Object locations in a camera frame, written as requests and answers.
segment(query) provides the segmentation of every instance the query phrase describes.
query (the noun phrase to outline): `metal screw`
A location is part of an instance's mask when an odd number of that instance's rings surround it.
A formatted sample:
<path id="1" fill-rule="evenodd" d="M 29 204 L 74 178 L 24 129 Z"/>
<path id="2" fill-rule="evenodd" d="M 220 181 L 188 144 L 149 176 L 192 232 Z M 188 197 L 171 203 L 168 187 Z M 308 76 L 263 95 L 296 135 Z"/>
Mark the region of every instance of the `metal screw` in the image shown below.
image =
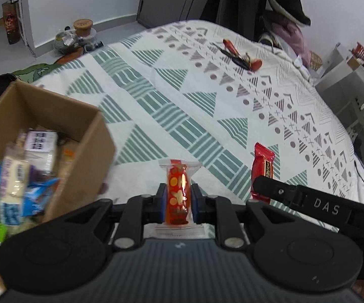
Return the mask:
<path id="1" fill-rule="evenodd" d="M 132 240 L 131 238 L 128 237 L 122 237 L 119 239 L 116 239 L 114 242 L 115 246 L 119 247 L 119 248 L 130 248 L 134 245 L 134 240 Z"/>
<path id="2" fill-rule="evenodd" d="M 245 242 L 238 237 L 230 237 L 224 241 L 224 245 L 230 248 L 241 248 Z"/>

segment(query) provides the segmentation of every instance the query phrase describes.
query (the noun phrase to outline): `floor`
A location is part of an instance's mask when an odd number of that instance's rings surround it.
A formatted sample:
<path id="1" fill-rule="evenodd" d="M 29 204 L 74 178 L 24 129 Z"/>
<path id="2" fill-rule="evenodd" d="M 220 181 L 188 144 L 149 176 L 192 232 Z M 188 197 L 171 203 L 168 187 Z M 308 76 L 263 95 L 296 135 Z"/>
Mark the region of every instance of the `floor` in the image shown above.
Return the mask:
<path id="1" fill-rule="evenodd" d="M 97 39 L 106 45 L 145 29 L 144 26 L 133 22 L 98 32 Z M 25 69 L 35 64 L 53 64 L 58 58 L 60 58 L 60 55 L 55 54 L 53 51 L 36 58 L 22 40 L 12 45 L 8 44 L 5 29 L 2 26 L 0 27 L 0 74 Z"/>

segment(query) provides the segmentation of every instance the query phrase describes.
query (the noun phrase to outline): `wooden lid jar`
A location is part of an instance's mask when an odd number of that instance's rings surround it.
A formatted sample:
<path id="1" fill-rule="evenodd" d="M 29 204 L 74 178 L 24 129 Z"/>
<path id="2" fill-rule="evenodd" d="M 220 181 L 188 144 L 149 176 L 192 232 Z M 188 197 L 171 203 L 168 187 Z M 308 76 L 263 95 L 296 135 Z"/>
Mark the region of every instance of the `wooden lid jar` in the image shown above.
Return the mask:
<path id="1" fill-rule="evenodd" d="M 78 19 L 73 25 L 78 36 L 88 36 L 91 33 L 93 24 L 90 19 Z"/>

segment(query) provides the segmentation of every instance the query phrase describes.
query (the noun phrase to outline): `sticker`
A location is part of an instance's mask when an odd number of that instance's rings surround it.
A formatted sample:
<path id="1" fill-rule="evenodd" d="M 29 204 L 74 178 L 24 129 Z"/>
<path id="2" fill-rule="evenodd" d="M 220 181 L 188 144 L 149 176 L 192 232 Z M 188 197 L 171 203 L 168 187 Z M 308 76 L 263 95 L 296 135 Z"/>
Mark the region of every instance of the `sticker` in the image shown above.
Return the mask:
<path id="1" fill-rule="evenodd" d="M 57 133 L 49 131 L 30 131 L 26 137 L 25 150 L 28 152 L 48 153 L 57 142 Z"/>

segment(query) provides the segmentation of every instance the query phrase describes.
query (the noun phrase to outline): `teal triangle pattern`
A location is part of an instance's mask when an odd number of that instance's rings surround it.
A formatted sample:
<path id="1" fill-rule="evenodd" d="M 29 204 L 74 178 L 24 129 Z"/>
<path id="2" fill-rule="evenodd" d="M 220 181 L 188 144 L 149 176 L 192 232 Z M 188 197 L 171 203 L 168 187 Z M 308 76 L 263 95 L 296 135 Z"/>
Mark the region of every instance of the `teal triangle pattern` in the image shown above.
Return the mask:
<path id="1" fill-rule="evenodd" d="M 306 170 L 302 171 L 300 174 L 292 177 L 290 180 L 287 180 L 286 183 L 289 185 L 302 185 L 307 186 L 308 185 L 308 179 L 306 177 Z"/>
<path id="2" fill-rule="evenodd" d="M 273 162 L 273 178 L 280 180 L 280 154 L 279 154 L 279 145 L 275 144 L 274 146 L 267 147 L 267 149 L 274 152 L 274 162 Z"/>
<path id="3" fill-rule="evenodd" d="M 167 157 L 165 152 L 138 125 L 135 125 L 120 154 L 117 156 L 116 164 L 148 162 L 165 157 Z"/>
<path id="4" fill-rule="evenodd" d="M 211 117 L 214 115 L 216 92 L 192 92 L 183 94 L 195 105 L 203 109 Z"/>
<path id="5" fill-rule="evenodd" d="M 85 71 L 79 78 L 70 84 L 66 96 L 73 93 L 94 94 L 104 93 L 99 83 L 95 80 L 89 70 Z"/>
<path id="6" fill-rule="evenodd" d="M 142 35 L 138 34 L 138 35 L 126 37 L 125 39 L 121 39 L 121 40 L 119 40 L 119 42 L 122 43 L 126 48 L 130 49 L 134 45 L 134 43 L 136 43 L 141 38 L 142 38 Z"/>
<path id="7" fill-rule="evenodd" d="M 66 69 L 81 69 L 81 68 L 84 68 L 84 67 L 85 66 L 84 66 L 84 64 L 82 63 L 81 60 L 75 59 L 75 60 L 70 61 L 70 62 L 64 64 L 63 66 L 55 69 L 53 71 L 53 73 L 58 74 L 58 73 L 62 72 L 63 70 L 66 70 Z"/>
<path id="8" fill-rule="evenodd" d="M 246 149 L 248 139 L 248 119 L 247 118 L 228 118 L 220 119 L 219 124 L 225 128 L 236 142 Z"/>
<path id="9" fill-rule="evenodd" d="M 109 95 L 106 95 L 103 98 L 102 102 L 98 105 L 98 108 L 104 115 L 105 123 L 110 124 L 131 121 L 131 118 Z"/>
<path id="10" fill-rule="evenodd" d="M 137 50 L 132 51 L 133 54 L 139 58 L 144 64 L 152 66 L 161 57 L 164 50 Z"/>
<path id="11" fill-rule="evenodd" d="M 187 69 L 155 69 L 157 73 L 176 90 L 180 90 L 187 75 Z"/>

